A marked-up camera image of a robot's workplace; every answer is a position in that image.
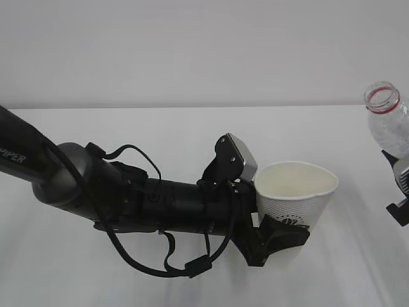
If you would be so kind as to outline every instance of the robotic arm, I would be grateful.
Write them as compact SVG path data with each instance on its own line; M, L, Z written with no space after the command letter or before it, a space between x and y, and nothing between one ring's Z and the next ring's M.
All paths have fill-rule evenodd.
M133 148L158 171L108 162ZM106 154L89 143L56 146L32 125L0 106L0 171L30 181L36 198L48 205L85 217L94 228L107 232L121 257L133 268L158 277L194 277L212 268L230 240L250 266L264 266L269 255L304 245L309 232L265 215L254 226L257 212L252 178L257 164L246 145L227 133L215 145L216 156L196 184L162 180L160 171L138 147L125 145ZM136 262L121 245L117 233L156 232L169 240L165 271ZM171 267L174 238L167 231L203 233L207 255ZM208 235L224 240L212 255Z

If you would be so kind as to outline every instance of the plastic bottle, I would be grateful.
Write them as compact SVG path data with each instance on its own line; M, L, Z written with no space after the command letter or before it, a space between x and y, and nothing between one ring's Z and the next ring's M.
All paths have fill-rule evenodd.
M375 141L391 155L409 154L409 103L389 82L377 82L365 91L369 130Z

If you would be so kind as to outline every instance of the bottle neck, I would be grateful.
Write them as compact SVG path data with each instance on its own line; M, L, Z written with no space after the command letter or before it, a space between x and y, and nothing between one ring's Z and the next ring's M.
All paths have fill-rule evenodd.
M401 103L399 91L389 82L377 82L365 91L365 104L375 114L389 113Z

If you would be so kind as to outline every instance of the paper cup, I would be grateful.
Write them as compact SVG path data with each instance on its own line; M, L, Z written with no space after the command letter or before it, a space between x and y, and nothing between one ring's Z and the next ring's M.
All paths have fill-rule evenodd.
M254 185L259 222L268 214L311 230L337 189L338 178L317 165L286 161L262 169Z

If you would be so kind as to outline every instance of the white tabletop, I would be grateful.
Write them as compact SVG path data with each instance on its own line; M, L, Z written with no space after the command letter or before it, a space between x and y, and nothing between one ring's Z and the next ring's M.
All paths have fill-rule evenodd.
M333 171L340 185L307 244L288 265L247 267L229 244L194 279L160 279L126 265L92 222L38 203L26 182L0 176L0 306L407 306L409 228L385 207L401 200L371 139L362 106L48 109L16 113L56 143L92 141L108 152L140 146L164 178L195 182L214 144L232 132L262 168L302 160ZM137 153L121 160L155 172ZM167 241L121 235L131 255L162 268ZM213 249L220 237L212 237ZM203 236L177 233L171 263L205 251Z

